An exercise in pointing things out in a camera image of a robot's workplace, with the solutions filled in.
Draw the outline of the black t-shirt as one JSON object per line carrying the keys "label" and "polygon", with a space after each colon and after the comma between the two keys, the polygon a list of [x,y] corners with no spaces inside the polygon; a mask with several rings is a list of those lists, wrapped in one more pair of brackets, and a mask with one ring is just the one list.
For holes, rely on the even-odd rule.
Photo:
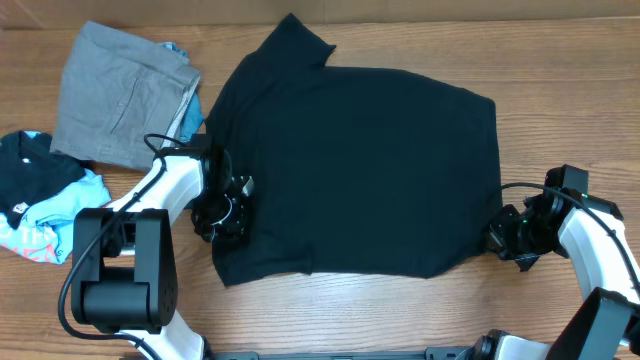
{"label": "black t-shirt", "polygon": [[496,106],[407,71],[333,67],[286,16],[206,120],[253,178],[246,236],[215,245],[228,286],[278,273],[429,278],[483,250],[501,209]]}

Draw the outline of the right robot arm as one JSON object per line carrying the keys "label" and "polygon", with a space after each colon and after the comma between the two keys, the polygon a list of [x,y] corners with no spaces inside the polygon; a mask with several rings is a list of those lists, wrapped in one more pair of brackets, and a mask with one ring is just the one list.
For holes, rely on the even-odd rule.
{"label": "right robot arm", "polygon": [[552,344],[492,330],[463,359],[612,359],[621,346],[639,352],[639,265],[618,206],[589,194],[587,171],[563,165],[525,199],[504,207],[484,230],[485,248],[529,270],[554,252],[571,261],[583,303]]}

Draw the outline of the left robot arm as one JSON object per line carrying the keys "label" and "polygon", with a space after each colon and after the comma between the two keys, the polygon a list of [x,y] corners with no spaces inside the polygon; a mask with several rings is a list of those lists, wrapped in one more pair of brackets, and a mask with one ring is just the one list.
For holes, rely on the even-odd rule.
{"label": "left robot arm", "polygon": [[189,208],[196,233],[235,245],[249,223],[254,181],[207,141],[153,147],[149,173],[106,207],[74,220],[72,268],[58,299],[63,329],[84,340],[124,340],[147,359],[210,359],[207,339],[177,310],[171,227]]}

